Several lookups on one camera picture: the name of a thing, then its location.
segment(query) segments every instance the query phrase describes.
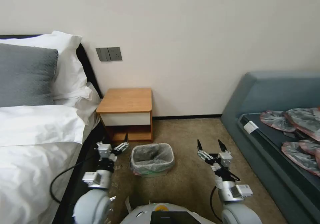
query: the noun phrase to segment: beige carpet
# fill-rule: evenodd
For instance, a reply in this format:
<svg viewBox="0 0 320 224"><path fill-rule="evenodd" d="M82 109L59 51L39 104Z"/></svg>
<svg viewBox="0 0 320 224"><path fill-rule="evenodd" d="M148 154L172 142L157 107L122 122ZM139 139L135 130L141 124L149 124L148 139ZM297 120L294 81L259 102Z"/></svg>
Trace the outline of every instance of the beige carpet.
<svg viewBox="0 0 320 224"><path fill-rule="evenodd" d="M116 201L111 223L120 223L128 214L124 204L127 196L133 207L149 202L168 202L219 223L209 205L209 196L215 185L214 174L197 155L197 139L208 153L220 151L218 139L232 152L231 171L240 177L241 184L249 184L254 193L244 203L258 214L263 224L286 223L218 118L159 120L153 124L154 143L171 145L175 166L166 176L141 178L133 175L129 168L129 156L137 144L130 143L130 148L118 157L115 164L110 196L116 196ZM220 216L222 206L217 193L213 197L213 206Z"/></svg>

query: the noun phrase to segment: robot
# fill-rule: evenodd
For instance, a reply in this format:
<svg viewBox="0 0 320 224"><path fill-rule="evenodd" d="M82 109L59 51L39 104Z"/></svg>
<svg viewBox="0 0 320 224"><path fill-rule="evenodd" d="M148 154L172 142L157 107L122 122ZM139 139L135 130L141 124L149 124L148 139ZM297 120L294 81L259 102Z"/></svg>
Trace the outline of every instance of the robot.
<svg viewBox="0 0 320 224"><path fill-rule="evenodd" d="M258 215L242 204L245 197L251 196L249 185L237 185L240 179L230 172L232 161L231 152L218 140L221 152L208 154L203 151L198 140L198 155L211 166L215 174L216 186L210 196L210 205L214 215L223 224L262 224ZM82 180L91 188L79 198L74 207L74 219L76 224L102 224L107 219L110 210L111 199L108 197L108 189L111 185L111 176L114 172L114 162L129 146L127 135L123 143L112 149L110 144L98 143L100 154L99 169L96 172L86 172ZM220 201L223 204L221 219L212 208L212 196L218 189ZM126 201L129 214L121 224L155 224L155 223L190 223L213 224L213 222L201 217L190 210L170 203L150 203L131 210L129 201Z"/></svg>

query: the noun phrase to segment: baseboard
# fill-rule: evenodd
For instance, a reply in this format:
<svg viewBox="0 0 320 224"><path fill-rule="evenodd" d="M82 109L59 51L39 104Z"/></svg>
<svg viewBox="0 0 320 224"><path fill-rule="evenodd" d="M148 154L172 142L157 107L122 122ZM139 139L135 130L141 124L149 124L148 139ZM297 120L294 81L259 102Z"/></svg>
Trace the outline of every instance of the baseboard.
<svg viewBox="0 0 320 224"><path fill-rule="evenodd" d="M157 116L152 117L152 120L169 120L169 119L192 119L192 118L217 118L222 114L206 114L206 115L186 115L186 116Z"/></svg>

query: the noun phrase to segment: white label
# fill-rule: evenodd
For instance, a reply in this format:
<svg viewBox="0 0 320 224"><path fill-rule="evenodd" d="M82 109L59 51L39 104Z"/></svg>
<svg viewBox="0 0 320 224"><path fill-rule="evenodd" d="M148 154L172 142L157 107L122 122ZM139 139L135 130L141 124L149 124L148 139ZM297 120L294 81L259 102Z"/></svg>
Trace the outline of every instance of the white label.
<svg viewBox="0 0 320 224"><path fill-rule="evenodd" d="M243 126L243 128L247 131L247 133L252 133L255 129L258 129L258 126L253 122L249 121L247 124Z"/></svg>

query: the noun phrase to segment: black bed frame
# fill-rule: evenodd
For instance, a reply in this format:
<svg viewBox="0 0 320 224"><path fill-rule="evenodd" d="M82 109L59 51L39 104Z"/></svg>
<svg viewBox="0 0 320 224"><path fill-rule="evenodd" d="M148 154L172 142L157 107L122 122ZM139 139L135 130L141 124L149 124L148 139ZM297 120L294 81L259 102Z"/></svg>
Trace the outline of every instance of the black bed frame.
<svg viewBox="0 0 320 224"><path fill-rule="evenodd" d="M37 35L0 35L0 39L9 39L9 38L30 38L36 37ZM84 50L82 44L77 48L77 57L79 61L82 63L84 72L87 76L87 81L91 82L94 88L97 90L99 97L102 98L102 94L100 88L98 86L98 82L94 75L92 66L88 59L88 56ZM95 154L93 148L95 147L95 143L106 138L105 130L101 122L91 131L87 139L82 145L80 154L78 156L77 162L82 162L85 158ZM92 158L90 161L83 163L82 165L77 166L73 169L72 175L70 177L68 186L61 200L61 204L57 210L55 218L52 223L73 223L72 211L75 202L78 198L83 195L87 191L87 185L82 183L81 179L85 171L95 171L95 167L97 166L97 158Z"/></svg>

